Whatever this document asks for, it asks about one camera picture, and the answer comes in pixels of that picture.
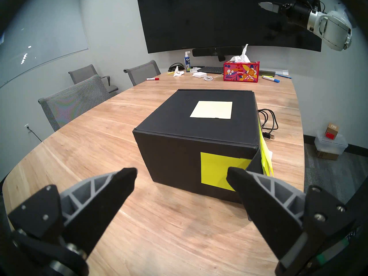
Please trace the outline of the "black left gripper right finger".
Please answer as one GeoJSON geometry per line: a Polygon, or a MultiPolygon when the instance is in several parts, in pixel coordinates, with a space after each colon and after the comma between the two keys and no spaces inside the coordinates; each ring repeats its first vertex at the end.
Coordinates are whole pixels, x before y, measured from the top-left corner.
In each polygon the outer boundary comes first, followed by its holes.
{"type": "Polygon", "coordinates": [[[360,274],[360,190],[343,203],[311,185],[307,194],[274,177],[228,168],[251,221],[279,260],[277,276],[360,274]]]}

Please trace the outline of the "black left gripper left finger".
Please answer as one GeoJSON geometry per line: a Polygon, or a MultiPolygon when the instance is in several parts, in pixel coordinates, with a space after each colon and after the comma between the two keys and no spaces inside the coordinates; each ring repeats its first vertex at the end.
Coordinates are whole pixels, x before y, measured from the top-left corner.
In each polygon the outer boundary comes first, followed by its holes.
{"type": "Polygon", "coordinates": [[[134,190],[137,169],[91,177],[60,193],[46,185],[8,214],[19,248],[45,257],[71,256],[67,244],[89,256],[134,190]]]}

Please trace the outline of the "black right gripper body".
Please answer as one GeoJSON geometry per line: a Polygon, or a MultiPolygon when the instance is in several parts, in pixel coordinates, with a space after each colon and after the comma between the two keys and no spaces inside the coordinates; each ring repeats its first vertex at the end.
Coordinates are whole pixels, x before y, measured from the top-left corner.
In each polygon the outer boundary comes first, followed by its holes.
{"type": "Polygon", "coordinates": [[[293,2],[280,7],[280,14],[285,15],[289,23],[302,28],[307,28],[310,13],[311,4],[309,3],[293,2]]]}

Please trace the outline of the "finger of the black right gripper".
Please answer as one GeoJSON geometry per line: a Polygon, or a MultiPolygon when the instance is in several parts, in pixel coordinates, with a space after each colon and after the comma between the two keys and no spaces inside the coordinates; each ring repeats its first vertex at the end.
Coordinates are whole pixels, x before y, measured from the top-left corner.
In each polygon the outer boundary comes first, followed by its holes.
{"type": "Polygon", "coordinates": [[[276,2],[260,2],[258,3],[258,5],[267,10],[267,11],[271,11],[274,13],[280,13],[280,8],[281,8],[281,4],[280,3],[276,3],[276,2]]]}

